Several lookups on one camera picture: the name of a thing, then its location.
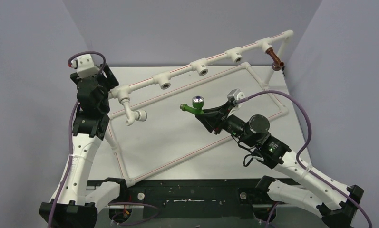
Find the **green water faucet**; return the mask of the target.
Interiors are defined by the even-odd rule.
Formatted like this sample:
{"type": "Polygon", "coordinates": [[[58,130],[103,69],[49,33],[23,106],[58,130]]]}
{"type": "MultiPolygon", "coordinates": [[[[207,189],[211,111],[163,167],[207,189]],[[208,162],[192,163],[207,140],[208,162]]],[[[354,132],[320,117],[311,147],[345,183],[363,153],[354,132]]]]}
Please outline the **green water faucet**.
{"type": "Polygon", "coordinates": [[[180,109],[184,112],[189,112],[194,115],[203,114],[204,98],[201,96],[194,96],[192,98],[192,106],[188,104],[180,104],[180,109]]]}

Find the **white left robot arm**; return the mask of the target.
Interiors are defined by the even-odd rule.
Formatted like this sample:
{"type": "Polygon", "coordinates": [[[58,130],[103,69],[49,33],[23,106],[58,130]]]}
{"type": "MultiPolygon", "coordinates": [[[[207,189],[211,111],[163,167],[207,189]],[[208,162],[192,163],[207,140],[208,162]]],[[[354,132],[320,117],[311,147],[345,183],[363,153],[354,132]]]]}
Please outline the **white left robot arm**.
{"type": "Polygon", "coordinates": [[[39,214],[49,228],[93,228],[104,207],[128,199],[122,178],[106,178],[93,192],[86,192],[110,120],[108,93],[119,82],[107,64],[92,76],[83,78],[73,73],[70,77],[77,86],[77,102],[69,119],[68,160],[57,189],[49,202],[41,204],[39,214]]]}

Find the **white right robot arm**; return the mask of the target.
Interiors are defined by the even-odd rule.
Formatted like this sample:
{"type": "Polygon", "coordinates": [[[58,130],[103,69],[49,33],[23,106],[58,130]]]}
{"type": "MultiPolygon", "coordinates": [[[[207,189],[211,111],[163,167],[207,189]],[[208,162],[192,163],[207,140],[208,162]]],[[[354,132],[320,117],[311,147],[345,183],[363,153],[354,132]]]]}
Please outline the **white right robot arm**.
{"type": "Polygon", "coordinates": [[[211,133],[226,131],[238,147],[247,150],[249,157],[268,168],[285,174],[301,185],[300,188],[285,184],[270,176],[263,176],[255,189],[259,202],[279,201],[313,213],[330,228],[349,228],[364,193],[357,185],[339,183],[297,158],[297,153],[275,138],[270,132],[268,119],[253,115],[247,122],[232,113],[233,101],[222,106],[204,109],[204,99],[192,100],[195,117],[211,133]]]}

